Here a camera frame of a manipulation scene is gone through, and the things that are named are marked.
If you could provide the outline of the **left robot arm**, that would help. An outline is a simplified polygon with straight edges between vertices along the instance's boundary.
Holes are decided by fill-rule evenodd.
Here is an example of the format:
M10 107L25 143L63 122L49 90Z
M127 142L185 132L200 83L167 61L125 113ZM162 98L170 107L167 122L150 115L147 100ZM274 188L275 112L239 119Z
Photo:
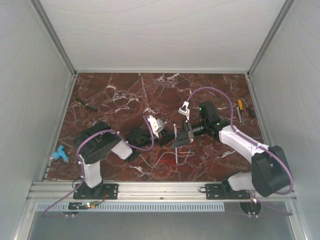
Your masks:
M132 162L145 147L150 147L152 143L163 147L174 138L175 134L165 128L154 133L151 129L146 131L141 127L135 127L122 140L104 121L84 130L74 139L74 145L81 164L86 195L91 199L97 199L102 195L100 161L109 153L126 162Z

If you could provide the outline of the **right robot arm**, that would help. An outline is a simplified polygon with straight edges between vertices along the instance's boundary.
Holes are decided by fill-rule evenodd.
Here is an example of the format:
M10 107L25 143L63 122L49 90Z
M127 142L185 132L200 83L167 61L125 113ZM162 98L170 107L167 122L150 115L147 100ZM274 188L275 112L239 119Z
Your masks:
M221 186L225 198L232 199L239 191L256 191L268 197L285 187L292 187L292 175L281 147L262 144L231 126L220 118L213 102L201 103L199 116L200 123L182 122L172 147L182 147L193 143L197 136L209 135L243 156L250 163L251 171L238 172L227 178Z

